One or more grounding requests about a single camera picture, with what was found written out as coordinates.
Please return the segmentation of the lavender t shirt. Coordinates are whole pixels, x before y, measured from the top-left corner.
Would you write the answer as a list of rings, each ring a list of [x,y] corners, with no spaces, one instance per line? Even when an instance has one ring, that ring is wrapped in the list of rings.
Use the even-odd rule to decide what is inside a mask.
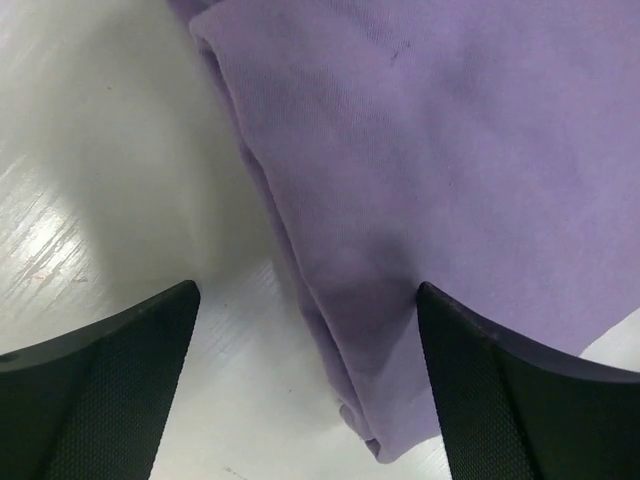
[[[439,426],[430,282],[578,353],[639,307],[635,1],[176,1],[344,421]]]

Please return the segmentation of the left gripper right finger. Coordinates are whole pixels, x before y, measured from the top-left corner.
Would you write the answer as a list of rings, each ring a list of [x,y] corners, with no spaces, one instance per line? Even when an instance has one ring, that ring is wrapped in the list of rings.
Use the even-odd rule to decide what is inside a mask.
[[[638,373],[536,342],[427,282],[416,300],[452,478],[638,478]]]

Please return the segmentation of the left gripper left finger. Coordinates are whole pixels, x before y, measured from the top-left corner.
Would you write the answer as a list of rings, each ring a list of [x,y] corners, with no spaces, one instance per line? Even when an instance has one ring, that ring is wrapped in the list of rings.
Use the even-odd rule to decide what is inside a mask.
[[[2,478],[149,478],[199,304],[196,283],[183,281],[2,355]]]

